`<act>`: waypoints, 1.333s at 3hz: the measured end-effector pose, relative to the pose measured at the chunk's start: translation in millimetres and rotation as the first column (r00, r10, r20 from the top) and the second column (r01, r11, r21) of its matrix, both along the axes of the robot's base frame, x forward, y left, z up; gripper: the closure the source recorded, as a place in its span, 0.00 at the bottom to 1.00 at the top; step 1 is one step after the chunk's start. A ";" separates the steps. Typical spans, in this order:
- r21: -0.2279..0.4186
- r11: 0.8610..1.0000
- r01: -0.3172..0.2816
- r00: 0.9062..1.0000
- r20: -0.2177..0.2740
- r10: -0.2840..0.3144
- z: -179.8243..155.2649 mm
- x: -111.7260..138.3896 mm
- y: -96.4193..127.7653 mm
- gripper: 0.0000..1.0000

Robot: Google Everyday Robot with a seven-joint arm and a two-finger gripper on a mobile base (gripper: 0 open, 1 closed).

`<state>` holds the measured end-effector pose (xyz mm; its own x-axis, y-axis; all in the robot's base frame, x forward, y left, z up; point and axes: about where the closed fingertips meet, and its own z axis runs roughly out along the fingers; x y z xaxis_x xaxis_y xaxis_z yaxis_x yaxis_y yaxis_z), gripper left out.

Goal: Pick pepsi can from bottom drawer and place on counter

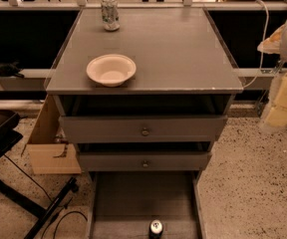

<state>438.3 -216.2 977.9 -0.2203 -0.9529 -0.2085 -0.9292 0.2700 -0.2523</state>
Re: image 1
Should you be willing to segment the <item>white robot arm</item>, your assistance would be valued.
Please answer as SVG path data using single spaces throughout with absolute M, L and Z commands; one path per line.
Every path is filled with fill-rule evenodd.
M 281 61 L 287 64 L 287 20 L 262 41 L 257 50 L 265 54 L 279 54 Z M 262 113 L 260 126 L 270 133 L 287 126 L 287 72 L 278 73 L 272 80 L 269 102 Z

